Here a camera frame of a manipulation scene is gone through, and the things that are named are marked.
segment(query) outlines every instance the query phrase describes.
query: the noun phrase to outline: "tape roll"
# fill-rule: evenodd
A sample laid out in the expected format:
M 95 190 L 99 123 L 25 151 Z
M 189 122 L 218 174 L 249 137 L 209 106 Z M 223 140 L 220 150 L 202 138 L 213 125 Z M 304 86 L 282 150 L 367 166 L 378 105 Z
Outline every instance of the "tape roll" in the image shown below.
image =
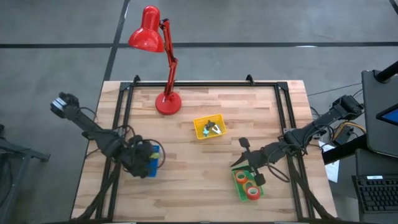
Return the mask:
M 240 170 L 240 171 L 235 172 L 235 180 L 239 184 L 244 184 L 244 183 L 246 183 L 246 181 L 248 181 L 248 177 L 246 176 L 244 171 Z
M 257 200 L 261 196 L 260 189 L 258 187 L 255 187 L 255 186 L 248 187 L 246 189 L 246 196 L 250 200 Z
M 256 183 L 253 180 L 248 180 L 246 183 L 242 184 L 243 190 L 246 192 L 246 189 L 249 187 L 256 186 Z

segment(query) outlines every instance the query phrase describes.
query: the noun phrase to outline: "small yellow container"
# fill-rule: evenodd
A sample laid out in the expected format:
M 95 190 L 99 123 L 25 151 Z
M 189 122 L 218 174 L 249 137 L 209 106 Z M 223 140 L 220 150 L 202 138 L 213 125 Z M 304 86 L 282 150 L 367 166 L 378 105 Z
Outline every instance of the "small yellow container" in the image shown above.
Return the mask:
M 207 137 L 205 137 L 205 134 L 203 134 L 203 130 L 209 121 L 217 124 L 218 128 L 221 131 L 221 134 L 217 134 L 214 131 L 209 130 L 209 135 Z M 222 114 L 215 114 L 215 115 L 210 115 L 210 116 L 205 116 L 202 118 L 194 119 L 193 125 L 195 126 L 195 131 L 197 133 L 197 138 L 199 140 L 222 136 L 223 134 L 226 133 L 226 127 L 224 124 Z

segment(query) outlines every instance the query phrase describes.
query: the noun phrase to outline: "concrete floor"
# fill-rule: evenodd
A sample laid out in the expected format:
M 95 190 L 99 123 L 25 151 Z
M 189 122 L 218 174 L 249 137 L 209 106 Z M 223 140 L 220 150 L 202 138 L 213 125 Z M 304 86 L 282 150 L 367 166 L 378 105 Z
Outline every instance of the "concrete floor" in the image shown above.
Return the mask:
M 0 44 L 112 44 L 124 3 L 0 0 Z M 120 43 L 138 28 L 147 4 L 171 20 L 174 42 L 398 41 L 398 15 L 388 0 L 131 0 Z M 110 55 L 110 48 L 0 49 L 6 137 L 51 153 L 46 164 L 31 162 L 12 223 L 68 220 L 87 141 L 74 124 L 52 114 L 49 104 L 64 91 L 95 109 Z M 398 47 L 181 48 L 175 55 L 179 80 L 242 80 L 250 73 L 257 80 L 304 80 L 307 93 L 314 94 L 360 83 L 362 70 L 395 62 Z M 118 49 L 110 80 L 136 74 L 165 80 L 167 73 L 164 54 Z M 324 113 L 333 100 L 360 88 L 312 95 L 310 104 Z M 357 122 L 364 125 L 363 118 Z M 332 184 L 336 208 L 342 219 L 357 220 L 356 200 L 339 191 L 345 184 L 350 183 Z

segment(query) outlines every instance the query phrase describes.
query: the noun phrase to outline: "green tray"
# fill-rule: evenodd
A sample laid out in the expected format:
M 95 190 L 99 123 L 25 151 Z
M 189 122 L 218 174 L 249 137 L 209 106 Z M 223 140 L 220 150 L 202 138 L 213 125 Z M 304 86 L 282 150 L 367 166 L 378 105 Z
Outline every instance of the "green tray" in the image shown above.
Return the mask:
M 246 196 L 246 193 L 245 193 L 245 191 L 243 190 L 243 185 L 240 184 L 240 183 L 238 183 L 238 182 L 236 181 L 235 173 L 236 173 L 236 172 L 239 172 L 239 171 L 243 171 L 244 174 L 246 175 L 246 177 L 248 177 L 248 180 L 254 181 L 254 177 L 253 177 L 253 175 L 251 175 L 251 173 L 250 173 L 249 171 L 247 171 L 247 170 L 236 170 L 236 171 L 232 171 L 232 176 L 233 176 L 233 179 L 234 179 L 234 182 L 235 182 L 236 190 L 238 190 L 239 198 L 241 199 L 242 202 L 245 202 L 245 201 L 250 200 L 250 199 L 248 199 L 248 197 Z M 262 190 L 262 187 L 258 187 L 258 188 L 260 189 L 260 195 L 263 196 L 263 195 L 264 195 L 264 191 Z

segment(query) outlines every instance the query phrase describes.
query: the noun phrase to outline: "wooden table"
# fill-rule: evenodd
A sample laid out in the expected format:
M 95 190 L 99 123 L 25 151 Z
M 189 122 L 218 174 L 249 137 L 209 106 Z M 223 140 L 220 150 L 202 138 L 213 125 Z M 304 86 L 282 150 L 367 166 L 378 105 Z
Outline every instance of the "wooden table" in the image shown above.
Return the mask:
M 98 124 L 103 128 L 112 127 L 119 84 L 104 83 L 97 113 Z M 295 120 L 300 128 L 312 120 L 307 94 L 303 81 L 288 81 L 288 84 Z M 163 88 L 160 87 L 135 87 L 129 124 L 137 134 L 163 144 L 167 154 L 165 164 L 158 170 L 156 178 L 140 179 L 121 172 L 114 221 L 296 220 L 290 184 L 276 179 L 263 167 L 260 172 L 267 180 L 262 186 L 265 196 L 257 201 L 241 202 L 229 168 L 243 151 L 238 143 L 240 137 L 247 137 L 251 149 L 256 150 L 276 141 L 281 134 L 273 88 L 176 87 L 175 91 L 182 98 L 182 108 L 172 116 L 163 116 L 155 109 L 154 101 L 161 91 Z M 223 115 L 228 133 L 199 141 L 193 119 L 218 113 Z M 91 142 L 88 153 L 95 149 L 96 144 Z M 308 151 L 304 161 L 310 188 L 328 212 L 336 216 L 321 152 L 317 147 L 308 147 Z M 72 217 L 79 216 L 98 193 L 104 162 L 105 157 L 100 152 L 86 159 Z M 276 167 L 289 174 L 286 158 Z M 300 195 L 305 210 L 303 193 Z

